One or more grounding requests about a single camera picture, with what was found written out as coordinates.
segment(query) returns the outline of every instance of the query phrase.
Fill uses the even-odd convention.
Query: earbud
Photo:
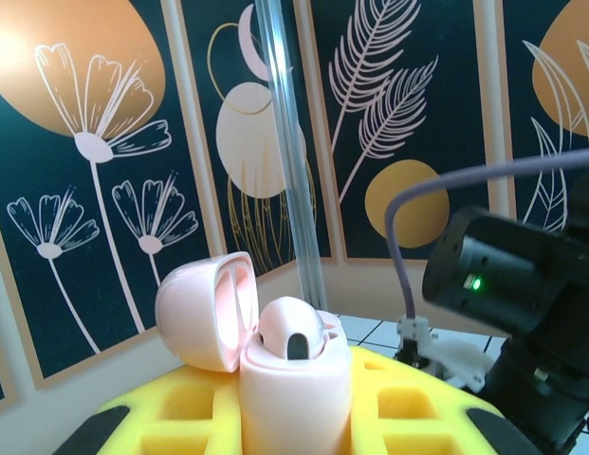
[[[267,351],[285,360],[316,358],[323,350],[326,334],[315,308],[294,297],[270,302],[258,323],[259,342]]]

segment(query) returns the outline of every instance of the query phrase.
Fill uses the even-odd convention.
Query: yellow foam tray
[[[353,406],[343,455],[496,454],[466,415],[469,408],[502,415],[492,405],[390,358],[351,349]],[[116,406],[130,412],[99,455],[241,454],[238,378],[181,367],[110,401],[99,412]]]

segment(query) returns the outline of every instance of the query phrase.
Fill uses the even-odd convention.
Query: gold circle
[[[540,45],[541,50],[551,57],[568,76],[578,92],[580,102],[583,104],[589,118],[589,70],[577,41],[589,46],[589,0],[572,0],[568,3],[551,23]],[[545,76],[544,70],[536,60],[532,67],[532,85],[545,113],[559,124],[557,99],[553,95],[549,79]],[[575,100],[572,90],[566,85],[563,85],[563,90],[570,103],[571,115],[574,121],[574,117],[579,111],[579,104]],[[564,124],[561,127],[569,131],[570,125],[566,119],[566,106],[563,99],[560,100],[560,103],[564,116]],[[584,122],[580,121],[573,132],[587,136]]]
[[[427,164],[414,159],[397,161],[380,171],[372,180],[365,196],[370,224],[386,237],[384,214],[389,202],[400,192],[424,180],[437,177]],[[450,200],[446,190],[418,197],[404,204],[396,215],[399,244],[418,248],[433,242],[442,233],[450,217]]]

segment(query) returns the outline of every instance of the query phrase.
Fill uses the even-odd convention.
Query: white wall
[[[476,4],[481,5],[486,24],[483,32],[487,46],[483,51],[488,55],[489,122],[493,132],[487,145],[491,150],[500,152],[505,143],[498,82],[496,28],[492,13],[494,2],[495,0],[482,0]],[[499,153],[498,158],[503,160],[505,155]],[[500,211],[506,212],[505,185],[501,185],[499,195]],[[329,211],[332,219],[336,219],[336,201],[331,201]],[[333,226],[332,231],[333,238],[340,242],[337,227]],[[403,303],[395,271],[391,266],[368,267],[341,262],[326,265],[323,269],[331,311],[375,319],[396,319],[403,314]],[[418,295],[422,269],[412,267],[410,272]],[[291,269],[260,286],[260,301],[267,302],[282,295],[297,296],[298,286],[298,274]],[[486,331],[484,327],[428,305],[421,304],[418,313],[428,316],[434,325]],[[36,391],[1,274],[0,338],[20,399],[18,404],[0,413],[1,455],[50,453],[104,402],[178,366],[178,361],[166,351],[158,337],[153,337],[127,353],[114,355],[101,365],[72,377],[57,387]]]

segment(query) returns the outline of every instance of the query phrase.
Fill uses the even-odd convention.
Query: white tile floor
[[[347,335],[349,345],[361,346],[362,348],[376,353],[393,357],[399,345],[399,335],[396,332],[396,324],[375,319],[355,318],[341,315],[342,328]],[[454,332],[452,330],[433,329],[438,339],[462,339],[479,346],[492,358],[496,359],[504,338],[486,337],[483,335]],[[577,440],[577,445],[571,455],[589,455],[589,435],[582,433]]]

